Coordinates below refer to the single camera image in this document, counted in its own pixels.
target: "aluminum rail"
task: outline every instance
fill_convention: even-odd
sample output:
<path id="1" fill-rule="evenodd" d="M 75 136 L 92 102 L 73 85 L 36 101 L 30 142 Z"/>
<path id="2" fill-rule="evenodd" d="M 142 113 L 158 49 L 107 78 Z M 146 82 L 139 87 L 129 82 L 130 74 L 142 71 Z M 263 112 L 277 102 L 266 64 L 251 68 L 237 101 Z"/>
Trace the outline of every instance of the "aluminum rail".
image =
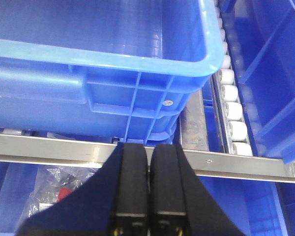
<path id="1" fill-rule="evenodd" d="M 99 168 L 115 144 L 0 134 L 0 161 Z M 150 161 L 153 148 L 146 147 Z M 184 149 L 198 176 L 295 183 L 295 162 Z"/>

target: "red object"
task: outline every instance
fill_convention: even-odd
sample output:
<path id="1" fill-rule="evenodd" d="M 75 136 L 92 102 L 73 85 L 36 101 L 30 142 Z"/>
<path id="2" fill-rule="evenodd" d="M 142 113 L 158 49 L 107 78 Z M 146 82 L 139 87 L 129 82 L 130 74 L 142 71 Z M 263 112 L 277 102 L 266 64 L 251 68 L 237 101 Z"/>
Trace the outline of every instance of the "red object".
<path id="1" fill-rule="evenodd" d="M 57 197 L 57 203 L 60 202 L 62 199 L 64 199 L 66 196 L 68 196 L 73 191 L 68 188 L 61 188 L 59 195 Z"/>

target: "blue bin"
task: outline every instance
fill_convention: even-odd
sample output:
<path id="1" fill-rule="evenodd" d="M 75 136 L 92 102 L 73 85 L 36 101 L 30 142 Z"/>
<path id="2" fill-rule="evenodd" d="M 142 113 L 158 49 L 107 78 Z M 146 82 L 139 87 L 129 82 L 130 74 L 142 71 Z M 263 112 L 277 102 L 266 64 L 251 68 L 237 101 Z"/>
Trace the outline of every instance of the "blue bin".
<path id="1" fill-rule="evenodd" d="M 212 0 L 0 0 L 0 127 L 168 143 L 222 61 Z"/>
<path id="2" fill-rule="evenodd" d="M 282 206 L 286 213 L 288 228 L 295 236 L 295 184 L 281 183 L 279 190 L 282 196 Z"/>
<path id="3" fill-rule="evenodd" d="M 295 0 L 223 0 L 255 155 L 295 161 Z"/>
<path id="4" fill-rule="evenodd" d="M 37 165 L 0 163 L 0 233 L 14 233 L 34 190 Z M 275 183 L 201 177 L 208 191 L 247 236 L 285 236 Z"/>

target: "screw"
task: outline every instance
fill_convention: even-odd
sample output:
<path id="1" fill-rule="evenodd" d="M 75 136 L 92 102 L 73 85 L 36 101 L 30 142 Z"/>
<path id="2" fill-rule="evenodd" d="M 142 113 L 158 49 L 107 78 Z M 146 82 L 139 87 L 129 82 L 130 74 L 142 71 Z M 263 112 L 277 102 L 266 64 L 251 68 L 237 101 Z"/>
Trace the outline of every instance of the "screw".
<path id="1" fill-rule="evenodd" d="M 174 102 L 171 100 L 166 100 L 163 102 L 163 105 L 166 107 L 172 106 L 173 104 L 174 104 Z"/>

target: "plastic bin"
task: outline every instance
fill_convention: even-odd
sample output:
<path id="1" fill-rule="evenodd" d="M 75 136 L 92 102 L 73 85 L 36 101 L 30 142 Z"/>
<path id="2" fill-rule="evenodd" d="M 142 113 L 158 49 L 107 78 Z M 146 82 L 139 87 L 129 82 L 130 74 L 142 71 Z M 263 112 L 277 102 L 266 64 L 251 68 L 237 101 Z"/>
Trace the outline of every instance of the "plastic bin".
<path id="1" fill-rule="evenodd" d="M 281 183 L 279 190 L 291 235 L 295 236 L 295 184 Z"/>
<path id="2" fill-rule="evenodd" d="M 0 233 L 13 233 L 17 229 L 34 189 L 36 173 L 37 165 L 0 163 Z M 212 177 L 201 180 L 246 235 L 286 235 L 274 183 Z"/>
<path id="3" fill-rule="evenodd" d="M 221 1 L 255 154 L 295 160 L 295 0 Z"/>
<path id="4" fill-rule="evenodd" d="M 0 0 L 0 127 L 168 143 L 222 60 L 212 0 Z"/>

